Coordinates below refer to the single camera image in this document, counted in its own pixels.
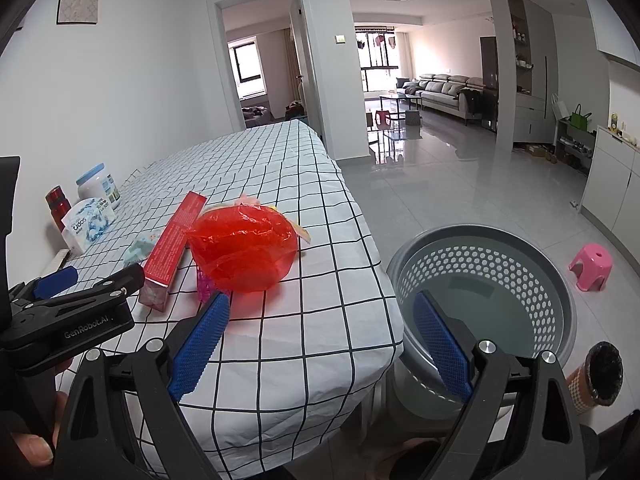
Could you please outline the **person's left hand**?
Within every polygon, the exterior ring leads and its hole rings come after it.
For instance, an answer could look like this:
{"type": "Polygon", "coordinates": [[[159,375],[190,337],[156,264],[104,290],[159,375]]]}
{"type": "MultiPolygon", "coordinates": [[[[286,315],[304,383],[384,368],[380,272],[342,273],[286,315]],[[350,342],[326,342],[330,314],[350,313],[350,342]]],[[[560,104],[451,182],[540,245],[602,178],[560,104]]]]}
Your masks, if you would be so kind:
{"type": "MultiPolygon", "coordinates": [[[[60,433],[66,402],[67,394],[59,391],[56,394],[55,421],[51,437],[54,445],[58,445],[58,434],[60,433]]],[[[53,450],[51,445],[47,444],[47,441],[42,437],[35,434],[11,434],[11,437],[33,467],[39,468],[52,464],[54,459],[53,450]]]]}

